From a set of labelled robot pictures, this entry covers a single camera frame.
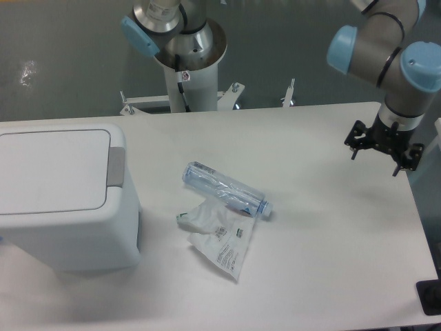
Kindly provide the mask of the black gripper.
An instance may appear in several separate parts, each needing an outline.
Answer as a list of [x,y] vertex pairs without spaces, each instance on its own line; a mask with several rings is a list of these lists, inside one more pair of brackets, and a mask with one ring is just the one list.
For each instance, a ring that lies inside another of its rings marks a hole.
[[417,170],[418,168],[424,153],[424,144],[410,144],[415,131],[416,129],[399,130],[397,121],[387,126],[377,115],[370,128],[357,120],[345,139],[345,145],[349,146],[352,151],[351,160],[356,158],[359,150],[374,149],[390,155],[396,163],[392,174],[396,177],[401,170]]

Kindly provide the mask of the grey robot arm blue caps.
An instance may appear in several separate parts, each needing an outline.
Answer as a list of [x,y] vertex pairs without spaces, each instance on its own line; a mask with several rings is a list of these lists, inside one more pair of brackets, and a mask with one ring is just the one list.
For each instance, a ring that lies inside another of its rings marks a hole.
[[385,91],[371,127],[357,120],[345,145],[354,154],[377,150],[396,163],[395,173],[418,168],[425,146],[411,143],[440,91],[440,46],[418,41],[401,46],[421,20],[426,1],[354,1],[365,16],[361,28],[343,26],[327,51],[327,63]]

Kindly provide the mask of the silver robot arm on pedestal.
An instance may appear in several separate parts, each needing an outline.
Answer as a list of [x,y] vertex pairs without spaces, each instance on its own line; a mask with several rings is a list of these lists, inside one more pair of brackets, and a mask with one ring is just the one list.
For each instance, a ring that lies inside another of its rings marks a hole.
[[200,70],[214,49],[206,1],[137,1],[121,20],[131,46],[175,70]]

